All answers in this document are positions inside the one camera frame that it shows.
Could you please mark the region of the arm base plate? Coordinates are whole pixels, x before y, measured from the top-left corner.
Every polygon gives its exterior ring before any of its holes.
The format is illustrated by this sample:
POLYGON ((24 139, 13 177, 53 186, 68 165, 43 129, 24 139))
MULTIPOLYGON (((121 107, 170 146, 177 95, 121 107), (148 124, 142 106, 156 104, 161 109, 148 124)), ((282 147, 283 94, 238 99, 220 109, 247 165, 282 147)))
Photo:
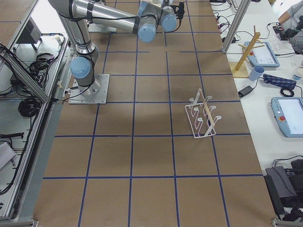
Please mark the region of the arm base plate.
POLYGON ((109 74, 96 74, 94 83, 88 88, 80 87, 71 91, 72 98, 68 99, 71 105, 94 105, 107 103, 109 74))
POLYGON ((88 26, 88 31, 90 33, 115 33, 116 28, 110 27, 110 26, 105 26, 102 24, 89 24, 88 26))

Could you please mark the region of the person forearm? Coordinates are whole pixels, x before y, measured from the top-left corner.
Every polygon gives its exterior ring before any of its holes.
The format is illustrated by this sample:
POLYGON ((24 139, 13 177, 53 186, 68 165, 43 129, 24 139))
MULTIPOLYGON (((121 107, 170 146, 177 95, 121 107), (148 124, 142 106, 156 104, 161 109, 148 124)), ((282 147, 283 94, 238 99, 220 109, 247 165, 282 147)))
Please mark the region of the person forearm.
POLYGON ((278 22, 279 23, 284 23, 286 22, 288 19, 290 19, 293 14, 296 12, 295 6, 290 7, 287 11, 285 11, 279 18, 278 18, 278 22))

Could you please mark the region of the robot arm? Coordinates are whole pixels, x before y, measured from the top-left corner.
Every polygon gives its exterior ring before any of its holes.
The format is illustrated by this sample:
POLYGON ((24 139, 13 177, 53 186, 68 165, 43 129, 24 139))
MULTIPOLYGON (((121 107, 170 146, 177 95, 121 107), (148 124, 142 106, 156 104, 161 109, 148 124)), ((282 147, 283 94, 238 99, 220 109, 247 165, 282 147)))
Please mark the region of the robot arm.
POLYGON ((122 29, 149 43, 159 26, 165 33, 177 30, 184 15, 184 3, 173 5, 170 0, 142 0, 136 15, 109 7, 103 0, 51 0, 49 3, 60 16, 78 54, 70 70, 83 96, 93 96, 101 87, 94 72, 98 49, 91 41, 87 22, 122 29))

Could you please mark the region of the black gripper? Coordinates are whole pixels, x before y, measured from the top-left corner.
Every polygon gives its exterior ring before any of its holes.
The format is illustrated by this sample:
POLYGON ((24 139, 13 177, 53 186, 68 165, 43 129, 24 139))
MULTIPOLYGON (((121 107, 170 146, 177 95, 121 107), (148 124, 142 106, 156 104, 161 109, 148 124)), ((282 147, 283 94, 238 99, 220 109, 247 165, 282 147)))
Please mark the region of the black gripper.
POLYGON ((161 1, 161 7, 172 7, 173 6, 173 0, 162 0, 161 1))

